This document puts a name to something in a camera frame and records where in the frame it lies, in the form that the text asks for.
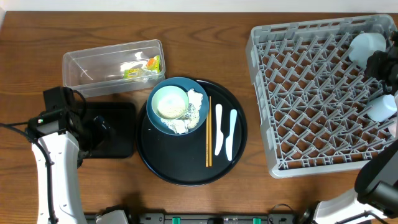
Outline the dark blue plate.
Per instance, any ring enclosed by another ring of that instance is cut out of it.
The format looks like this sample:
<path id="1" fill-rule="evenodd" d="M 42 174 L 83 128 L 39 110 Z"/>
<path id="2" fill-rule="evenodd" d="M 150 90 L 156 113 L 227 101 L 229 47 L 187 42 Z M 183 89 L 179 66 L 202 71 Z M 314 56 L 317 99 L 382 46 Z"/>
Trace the dark blue plate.
<path id="1" fill-rule="evenodd" d="M 170 128 L 167 127 L 167 125 L 163 122 L 161 122 L 161 118 L 155 114 L 155 109 L 152 107 L 152 102 L 155 100 L 155 93 L 160 90 L 163 87 L 166 86 L 176 86 L 181 88 L 182 90 L 188 91 L 188 90 L 195 90 L 196 92 L 199 92 L 203 95 L 202 99 L 202 106 L 199 109 L 199 120 L 198 124 L 194 128 L 188 128 L 188 133 L 192 133 L 196 131 L 205 121 L 206 117 L 209 111 L 209 99 L 208 95 L 206 94 L 206 91 L 204 88 L 196 81 L 189 79 L 189 78 L 184 78 L 184 77 L 175 77 L 175 78 L 169 78 L 166 79 L 162 82 L 160 82 L 158 85 L 155 86 L 155 88 L 152 90 L 151 94 L 149 95 L 148 101 L 147 101 L 147 115 L 150 120 L 150 122 L 161 132 L 169 135 L 174 135 L 175 134 Z"/>

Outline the white plastic knife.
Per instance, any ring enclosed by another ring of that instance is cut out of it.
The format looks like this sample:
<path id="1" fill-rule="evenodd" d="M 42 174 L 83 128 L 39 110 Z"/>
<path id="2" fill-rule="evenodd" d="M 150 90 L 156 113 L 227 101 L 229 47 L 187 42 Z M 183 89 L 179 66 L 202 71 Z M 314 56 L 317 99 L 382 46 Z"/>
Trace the white plastic knife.
<path id="1" fill-rule="evenodd" d="M 237 119 L 237 111 L 235 109 L 232 109 L 230 111 L 230 117 L 229 117 L 229 135 L 225 140 L 226 156 L 229 161 L 232 161 L 233 158 L 233 138 L 234 138 L 236 119 Z"/>
<path id="2" fill-rule="evenodd" d="M 218 156 L 221 152 L 223 145 L 223 133 L 221 131 L 221 120 L 223 114 L 223 107 L 221 104 L 215 106 L 216 113 L 216 145 L 215 145 L 215 155 Z"/>

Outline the pale green bowl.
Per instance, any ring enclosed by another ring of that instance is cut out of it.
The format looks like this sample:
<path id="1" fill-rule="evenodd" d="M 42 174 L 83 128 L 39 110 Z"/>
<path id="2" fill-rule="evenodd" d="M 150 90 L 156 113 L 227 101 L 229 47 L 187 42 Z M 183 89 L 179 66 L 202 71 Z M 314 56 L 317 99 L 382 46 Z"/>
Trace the pale green bowl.
<path id="1" fill-rule="evenodd" d="M 173 120 L 182 117 L 188 109 L 187 93 L 177 86 L 158 89 L 151 101 L 153 112 L 162 119 Z"/>

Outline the light blue saucer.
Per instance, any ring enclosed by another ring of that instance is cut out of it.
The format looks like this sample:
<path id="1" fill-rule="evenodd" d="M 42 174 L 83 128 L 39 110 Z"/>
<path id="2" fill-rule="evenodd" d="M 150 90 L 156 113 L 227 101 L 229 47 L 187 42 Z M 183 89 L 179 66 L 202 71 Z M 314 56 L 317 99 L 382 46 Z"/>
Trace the light blue saucer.
<path id="1" fill-rule="evenodd" d="M 356 36 L 350 47 L 352 51 L 348 57 L 352 62 L 356 62 L 359 67 L 365 69 L 367 60 L 375 51 L 385 51 L 386 40 L 379 33 L 363 33 Z"/>

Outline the pink cup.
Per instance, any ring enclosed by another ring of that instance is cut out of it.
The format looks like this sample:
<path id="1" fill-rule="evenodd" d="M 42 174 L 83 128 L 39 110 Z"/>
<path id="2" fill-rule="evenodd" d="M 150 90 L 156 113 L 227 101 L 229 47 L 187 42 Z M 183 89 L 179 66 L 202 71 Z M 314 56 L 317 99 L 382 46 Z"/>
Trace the pink cup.
<path id="1" fill-rule="evenodd" d="M 396 134 L 397 134 L 397 120 L 396 119 L 394 119 L 393 123 L 388 126 L 388 131 L 390 132 L 390 134 L 393 137 L 396 137 Z"/>

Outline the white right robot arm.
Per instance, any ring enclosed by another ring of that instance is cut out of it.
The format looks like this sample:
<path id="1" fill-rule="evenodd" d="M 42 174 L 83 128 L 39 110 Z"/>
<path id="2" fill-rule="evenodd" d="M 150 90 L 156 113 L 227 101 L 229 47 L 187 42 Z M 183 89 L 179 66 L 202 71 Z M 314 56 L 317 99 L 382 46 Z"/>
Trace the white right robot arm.
<path id="1" fill-rule="evenodd" d="M 367 77 L 382 82 L 391 91 L 368 103 L 368 117 L 385 121 L 397 114 L 397 32 L 390 47 L 381 46 L 381 34 L 360 34 L 351 42 L 350 59 L 365 69 Z M 337 198 L 308 208 L 299 223 L 381 223 L 397 217 L 397 142 L 394 141 L 360 170 L 354 188 Z"/>

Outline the crumpled white napkin waste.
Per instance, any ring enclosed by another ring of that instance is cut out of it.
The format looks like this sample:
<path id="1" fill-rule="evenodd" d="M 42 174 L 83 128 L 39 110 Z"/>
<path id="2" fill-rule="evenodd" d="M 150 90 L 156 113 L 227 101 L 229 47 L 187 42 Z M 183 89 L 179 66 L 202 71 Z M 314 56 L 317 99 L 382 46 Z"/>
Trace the crumpled white napkin waste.
<path id="1" fill-rule="evenodd" d="M 203 94 L 195 91 L 193 88 L 188 90 L 188 109 L 179 119 L 166 120 L 161 119 L 169 129 L 175 134 L 187 134 L 190 129 L 198 125 L 200 119 L 200 109 L 203 103 Z"/>

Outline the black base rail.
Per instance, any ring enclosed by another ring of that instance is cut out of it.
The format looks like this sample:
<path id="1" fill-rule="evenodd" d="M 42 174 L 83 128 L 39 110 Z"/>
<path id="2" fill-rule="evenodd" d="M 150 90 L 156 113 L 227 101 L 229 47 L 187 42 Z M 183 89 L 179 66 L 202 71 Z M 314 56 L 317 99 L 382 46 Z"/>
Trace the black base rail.
<path id="1" fill-rule="evenodd" d="M 145 213 L 138 213 L 123 205 L 108 207 L 98 213 L 85 213 L 85 218 L 88 223 L 99 223 L 100 217 L 116 210 L 124 212 L 127 222 L 132 224 L 294 224 L 298 222 L 297 215 L 292 211 L 273 211 L 266 214 L 200 214 L 148 210 Z"/>

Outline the black square mat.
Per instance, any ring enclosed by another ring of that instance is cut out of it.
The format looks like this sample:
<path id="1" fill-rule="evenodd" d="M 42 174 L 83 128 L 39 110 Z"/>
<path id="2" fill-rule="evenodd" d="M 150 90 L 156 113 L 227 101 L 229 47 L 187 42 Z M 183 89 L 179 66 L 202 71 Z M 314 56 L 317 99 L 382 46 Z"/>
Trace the black square mat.
<path id="1" fill-rule="evenodd" d="M 80 103 L 78 112 L 85 112 L 83 127 L 91 134 L 87 159 L 124 159 L 132 156 L 136 130 L 136 109 L 132 103 Z"/>

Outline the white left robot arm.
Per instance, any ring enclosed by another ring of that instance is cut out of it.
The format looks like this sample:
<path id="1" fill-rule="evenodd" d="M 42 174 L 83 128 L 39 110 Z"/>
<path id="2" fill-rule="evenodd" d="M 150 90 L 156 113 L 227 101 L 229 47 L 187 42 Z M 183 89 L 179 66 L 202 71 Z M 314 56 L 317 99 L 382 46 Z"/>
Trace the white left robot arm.
<path id="1" fill-rule="evenodd" d="M 37 223 L 88 223 L 80 198 L 77 169 L 113 129 L 102 116 L 83 123 L 70 109 L 44 111 L 28 121 L 37 164 Z"/>

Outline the small white cup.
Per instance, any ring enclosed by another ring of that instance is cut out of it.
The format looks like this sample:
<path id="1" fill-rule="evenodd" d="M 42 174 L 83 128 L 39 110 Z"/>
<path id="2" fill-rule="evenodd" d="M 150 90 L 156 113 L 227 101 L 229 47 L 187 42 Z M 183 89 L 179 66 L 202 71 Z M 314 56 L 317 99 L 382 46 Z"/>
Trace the small white cup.
<path id="1" fill-rule="evenodd" d="M 393 95 L 382 95 L 371 100 L 367 105 L 370 107 L 367 115 L 376 122 L 383 122 L 397 112 Z"/>

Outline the grey dishwasher rack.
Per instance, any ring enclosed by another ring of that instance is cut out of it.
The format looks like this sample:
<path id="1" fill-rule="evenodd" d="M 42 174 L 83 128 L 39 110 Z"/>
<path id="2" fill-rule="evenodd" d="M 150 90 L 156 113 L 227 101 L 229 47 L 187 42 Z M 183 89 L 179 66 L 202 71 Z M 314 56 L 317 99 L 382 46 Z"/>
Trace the grey dishwasher rack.
<path id="1" fill-rule="evenodd" d="M 276 179 L 362 168 L 394 142 L 367 116 L 381 82 L 350 61 L 362 33 L 385 39 L 397 29 L 387 14 L 257 26 L 247 45 L 261 135 Z"/>

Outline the black round tray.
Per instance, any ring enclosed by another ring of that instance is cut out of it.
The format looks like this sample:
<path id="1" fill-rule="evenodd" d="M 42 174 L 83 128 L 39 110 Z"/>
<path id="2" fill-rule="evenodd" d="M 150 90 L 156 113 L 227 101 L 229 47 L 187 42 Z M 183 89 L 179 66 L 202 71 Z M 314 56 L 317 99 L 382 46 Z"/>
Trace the black round tray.
<path id="1" fill-rule="evenodd" d="M 204 185 L 222 178 L 241 158 L 248 137 L 246 117 L 236 97 L 218 83 L 208 80 L 197 82 L 211 96 L 213 141 L 216 140 L 215 105 L 219 103 L 223 106 L 221 131 L 225 137 L 229 135 L 230 111 L 237 111 L 231 161 L 223 146 L 220 154 L 212 157 L 212 166 L 205 166 L 205 124 L 191 134 L 165 134 L 150 121 L 146 104 L 141 108 L 137 122 L 137 151 L 144 164 L 161 179 L 177 185 Z"/>

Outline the green orange snack wrapper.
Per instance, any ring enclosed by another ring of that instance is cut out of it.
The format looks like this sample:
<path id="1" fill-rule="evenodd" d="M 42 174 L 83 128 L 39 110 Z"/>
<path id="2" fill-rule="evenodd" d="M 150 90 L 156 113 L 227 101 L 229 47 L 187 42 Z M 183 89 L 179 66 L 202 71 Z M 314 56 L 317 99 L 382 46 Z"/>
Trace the green orange snack wrapper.
<path id="1" fill-rule="evenodd" d="M 124 71 L 123 78 L 144 78 L 146 76 L 156 75 L 160 73 L 160 55 L 156 55 L 148 60 L 148 62 L 141 68 L 130 68 Z"/>

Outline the wooden chopstick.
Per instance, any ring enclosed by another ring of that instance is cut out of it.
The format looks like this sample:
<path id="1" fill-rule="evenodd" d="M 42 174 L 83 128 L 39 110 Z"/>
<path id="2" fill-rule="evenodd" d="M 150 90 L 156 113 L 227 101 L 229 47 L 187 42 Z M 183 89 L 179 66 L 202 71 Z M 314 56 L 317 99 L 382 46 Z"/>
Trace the wooden chopstick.
<path id="1" fill-rule="evenodd" d="M 208 147 L 209 147 L 208 160 L 209 160 L 209 165 L 208 165 L 208 167 L 212 167 L 212 165 L 213 165 L 212 120 L 211 119 L 212 119 L 211 96 L 209 96 L 209 112 L 208 112 Z"/>
<path id="2" fill-rule="evenodd" d="M 209 114 L 206 116 L 206 167 L 209 167 Z"/>

